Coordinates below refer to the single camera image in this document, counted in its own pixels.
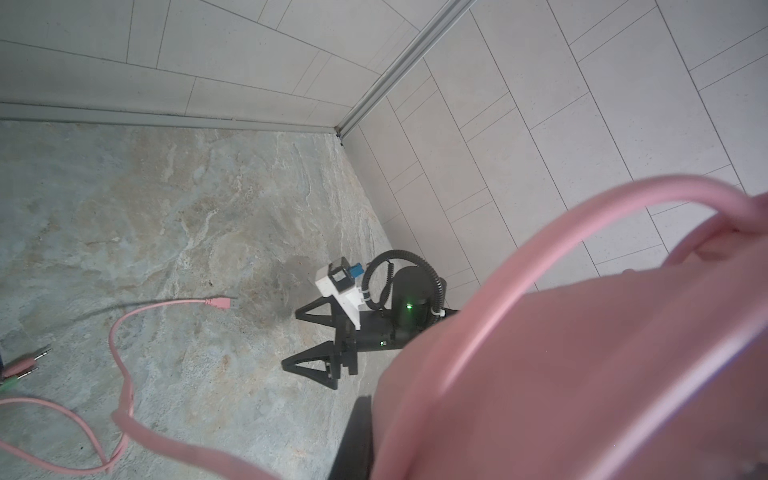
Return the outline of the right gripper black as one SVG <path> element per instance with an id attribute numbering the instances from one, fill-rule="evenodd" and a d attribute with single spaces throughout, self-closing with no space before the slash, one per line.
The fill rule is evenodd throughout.
<path id="1" fill-rule="evenodd" d="M 295 311 L 300 321 L 335 328 L 335 341 L 325 341 L 281 362 L 285 372 L 302 376 L 328 389 L 337 390 L 341 369 L 355 375 L 361 352 L 400 350 L 411 340 L 455 312 L 447 309 L 432 315 L 435 277 L 421 266 L 406 266 L 387 272 L 383 292 L 388 295 L 379 307 L 364 308 L 355 325 L 344 311 L 338 310 L 333 296 L 319 297 Z M 317 313 L 320 308 L 327 313 Z"/>

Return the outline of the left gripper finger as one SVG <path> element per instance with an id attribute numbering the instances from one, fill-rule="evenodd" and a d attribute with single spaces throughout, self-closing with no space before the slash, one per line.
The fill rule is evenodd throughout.
<path id="1" fill-rule="evenodd" d="M 330 470 L 329 480 L 368 480 L 374 462 L 372 397 L 359 397 Z"/>

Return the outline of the pink headphones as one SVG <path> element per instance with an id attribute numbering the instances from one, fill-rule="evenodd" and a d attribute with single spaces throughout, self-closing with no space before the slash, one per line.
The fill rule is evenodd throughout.
<path id="1" fill-rule="evenodd" d="M 648 206 L 713 215 L 655 268 L 533 291 Z M 373 399 L 375 479 L 763 479 L 767 198 L 704 176 L 628 183 L 520 247 L 411 341 Z"/>

